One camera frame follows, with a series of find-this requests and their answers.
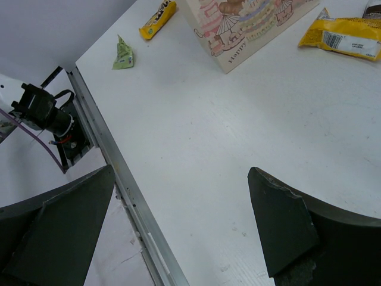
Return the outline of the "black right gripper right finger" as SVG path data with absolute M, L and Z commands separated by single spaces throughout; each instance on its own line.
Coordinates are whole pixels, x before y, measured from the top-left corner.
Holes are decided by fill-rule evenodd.
M 380 285 L 380 219 L 328 204 L 258 167 L 248 185 L 276 285 Z

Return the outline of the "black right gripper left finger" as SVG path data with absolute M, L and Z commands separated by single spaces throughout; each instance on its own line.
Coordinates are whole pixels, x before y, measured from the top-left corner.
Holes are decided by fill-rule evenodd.
M 114 184 L 106 165 L 1 208 L 1 285 L 83 285 Z

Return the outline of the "beige paper gift bag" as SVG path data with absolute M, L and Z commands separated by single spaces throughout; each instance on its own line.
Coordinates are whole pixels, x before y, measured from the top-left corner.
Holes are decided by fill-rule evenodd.
M 229 73 L 313 8 L 318 1 L 178 1 L 199 43 Z

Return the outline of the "small green candy packet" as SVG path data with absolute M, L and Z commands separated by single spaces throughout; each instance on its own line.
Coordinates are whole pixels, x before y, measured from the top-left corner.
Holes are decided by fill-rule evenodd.
M 117 56 L 113 62 L 113 70 L 128 69 L 134 65 L 134 53 L 132 48 L 118 35 Z

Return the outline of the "yellow snack bar wrapper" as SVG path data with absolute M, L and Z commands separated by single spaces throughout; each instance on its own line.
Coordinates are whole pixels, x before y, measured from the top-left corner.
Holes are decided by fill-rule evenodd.
M 380 60 L 380 20 L 332 18 L 323 8 L 298 46 L 316 47 L 370 61 Z

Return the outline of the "yellow M&M's candy pack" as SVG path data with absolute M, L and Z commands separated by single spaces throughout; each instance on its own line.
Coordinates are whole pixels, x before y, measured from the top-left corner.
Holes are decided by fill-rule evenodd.
M 150 41 L 177 10 L 175 1 L 166 0 L 161 3 L 157 12 L 139 29 L 143 40 Z

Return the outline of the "aluminium table front rail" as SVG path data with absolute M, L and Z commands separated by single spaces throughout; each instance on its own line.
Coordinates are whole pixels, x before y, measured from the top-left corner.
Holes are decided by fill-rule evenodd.
M 155 285 L 188 285 L 179 263 L 157 224 L 126 161 L 120 152 L 83 76 L 76 67 L 68 73 L 76 93 L 76 104 L 88 138 L 112 165 L 118 198 L 138 232 L 142 255 Z

